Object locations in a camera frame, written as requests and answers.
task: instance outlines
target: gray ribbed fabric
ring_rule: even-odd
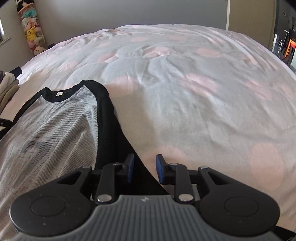
[[[9,208],[19,195],[81,165],[94,167],[97,146],[97,101],[86,86],[61,102],[38,98],[0,140],[0,240],[16,234]]]

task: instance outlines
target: bed sheet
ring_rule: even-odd
[[[95,80],[156,177],[155,156],[209,166],[271,195],[278,225],[296,231],[296,75],[231,31],[131,25],[72,38],[34,57],[1,118],[33,94]]]

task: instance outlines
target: polka dot bed sheet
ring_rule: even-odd
[[[157,178],[155,156],[209,166],[271,195],[278,225],[296,231],[296,75],[262,45],[190,25],[103,29],[29,61],[1,118],[44,87],[95,80]]]

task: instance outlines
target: white plush toy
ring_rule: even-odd
[[[37,46],[34,50],[34,55],[38,55],[40,53],[43,53],[46,49],[40,46]]]

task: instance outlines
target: silver screw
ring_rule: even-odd
[[[182,202],[190,202],[193,200],[193,196],[187,193],[179,195],[179,200]]]
[[[96,198],[98,200],[98,202],[109,202],[112,200],[112,197],[108,194],[101,194],[99,196],[97,196]]]

